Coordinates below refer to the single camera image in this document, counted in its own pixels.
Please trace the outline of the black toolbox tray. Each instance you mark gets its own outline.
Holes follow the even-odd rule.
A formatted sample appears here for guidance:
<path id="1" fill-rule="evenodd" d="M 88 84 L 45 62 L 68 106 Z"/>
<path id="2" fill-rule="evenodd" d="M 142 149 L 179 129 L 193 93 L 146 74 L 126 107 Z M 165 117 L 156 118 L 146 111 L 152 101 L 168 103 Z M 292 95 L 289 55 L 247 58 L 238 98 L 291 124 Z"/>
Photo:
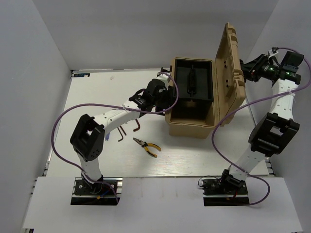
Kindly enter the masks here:
<path id="1" fill-rule="evenodd" d="M 174 97 L 193 102 L 213 102 L 213 72 L 210 60 L 176 58 Z"/>

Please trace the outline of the tan plastic toolbox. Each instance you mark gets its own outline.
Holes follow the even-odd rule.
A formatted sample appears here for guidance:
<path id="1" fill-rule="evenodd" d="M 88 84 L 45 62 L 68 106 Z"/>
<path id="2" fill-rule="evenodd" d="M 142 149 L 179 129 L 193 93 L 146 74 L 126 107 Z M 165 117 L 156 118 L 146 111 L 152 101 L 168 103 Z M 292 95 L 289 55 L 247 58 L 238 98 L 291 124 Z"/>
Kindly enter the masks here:
<path id="1" fill-rule="evenodd" d="M 171 75 L 174 79 L 174 61 Z M 212 62 L 213 102 L 183 101 L 177 98 L 176 105 L 165 114 L 171 136 L 207 138 L 216 125 L 233 110 L 239 108 L 246 97 L 243 72 L 238 53 L 238 38 L 234 26 L 226 23 L 215 59 Z M 175 80 L 169 86 L 177 88 Z"/>

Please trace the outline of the long brown hex key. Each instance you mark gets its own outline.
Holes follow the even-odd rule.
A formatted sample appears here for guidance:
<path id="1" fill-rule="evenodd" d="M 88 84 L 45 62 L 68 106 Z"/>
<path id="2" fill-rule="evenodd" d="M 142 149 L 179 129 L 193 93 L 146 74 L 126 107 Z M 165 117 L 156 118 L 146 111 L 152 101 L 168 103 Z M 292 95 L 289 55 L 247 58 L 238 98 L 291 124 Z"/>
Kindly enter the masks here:
<path id="1" fill-rule="evenodd" d="M 137 132 L 140 129 L 140 123 L 138 121 L 138 119 L 135 120 L 137 127 L 135 129 L 133 129 L 133 132 Z"/>

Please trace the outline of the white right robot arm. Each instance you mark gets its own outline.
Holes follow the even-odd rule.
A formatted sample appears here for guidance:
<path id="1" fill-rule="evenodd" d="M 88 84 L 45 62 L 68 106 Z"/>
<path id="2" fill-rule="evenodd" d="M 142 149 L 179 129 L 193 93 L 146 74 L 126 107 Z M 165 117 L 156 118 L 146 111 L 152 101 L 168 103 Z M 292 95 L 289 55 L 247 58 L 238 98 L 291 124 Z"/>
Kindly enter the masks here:
<path id="1" fill-rule="evenodd" d="M 249 136 L 251 154 L 242 155 L 234 166 L 223 171 L 218 182 L 224 193 L 232 193 L 244 184 L 247 174 L 264 158 L 280 154 L 296 135 L 300 125 L 293 117 L 293 91 L 298 88 L 301 76 L 298 67 L 304 56 L 287 51 L 283 60 L 278 62 L 277 49 L 271 49 L 267 55 L 262 54 L 251 62 L 240 62 L 244 80 L 258 82 L 260 78 L 272 82 L 272 99 L 270 111 L 255 126 Z"/>

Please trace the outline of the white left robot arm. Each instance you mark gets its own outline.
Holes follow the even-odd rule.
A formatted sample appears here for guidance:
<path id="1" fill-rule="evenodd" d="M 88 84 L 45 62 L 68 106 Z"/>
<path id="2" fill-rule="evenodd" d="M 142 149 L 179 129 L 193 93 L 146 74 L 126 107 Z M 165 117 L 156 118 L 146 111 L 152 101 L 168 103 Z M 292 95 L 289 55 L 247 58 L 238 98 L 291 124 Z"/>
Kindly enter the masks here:
<path id="1" fill-rule="evenodd" d="M 156 114 L 171 110 L 177 103 L 173 87 L 169 86 L 171 81 L 170 72 L 162 69 L 146 88 L 137 91 L 120 107 L 112 107 L 101 115 L 84 114 L 80 117 L 70 143 L 78 154 L 83 169 L 82 179 L 91 193 L 97 194 L 103 187 L 98 157 L 103 150 L 105 136 L 123 124 L 151 113 L 153 109 Z"/>

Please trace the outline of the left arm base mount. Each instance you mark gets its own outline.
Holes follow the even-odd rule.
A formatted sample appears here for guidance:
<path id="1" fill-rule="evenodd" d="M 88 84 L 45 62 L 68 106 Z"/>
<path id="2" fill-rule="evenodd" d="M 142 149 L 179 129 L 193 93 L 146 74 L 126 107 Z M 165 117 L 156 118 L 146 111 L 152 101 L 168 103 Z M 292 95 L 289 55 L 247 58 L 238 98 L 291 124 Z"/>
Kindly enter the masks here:
<path id="1" fill-rule="evenodd" d="M 83 178 L 75 178 L 70 204 L 85 206 L 116 206 L 121 198 L 122 178 L 105 180 L 114 190 L 105 184 L 89 185 Z"/>

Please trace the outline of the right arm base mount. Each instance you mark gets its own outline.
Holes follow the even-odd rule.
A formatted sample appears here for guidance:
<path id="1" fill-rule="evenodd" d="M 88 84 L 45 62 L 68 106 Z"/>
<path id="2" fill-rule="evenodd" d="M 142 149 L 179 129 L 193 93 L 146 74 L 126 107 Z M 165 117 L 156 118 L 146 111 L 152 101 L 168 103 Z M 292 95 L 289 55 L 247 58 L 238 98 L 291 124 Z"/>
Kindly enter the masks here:
<path id="1" fill-rule="evenodd" d="M 205 207 L 246 206 L 250 203 L 245 181 L 240 187 L 221 178 L 204 176 L 198 180 L 198 187 L 203 191 Z"/>

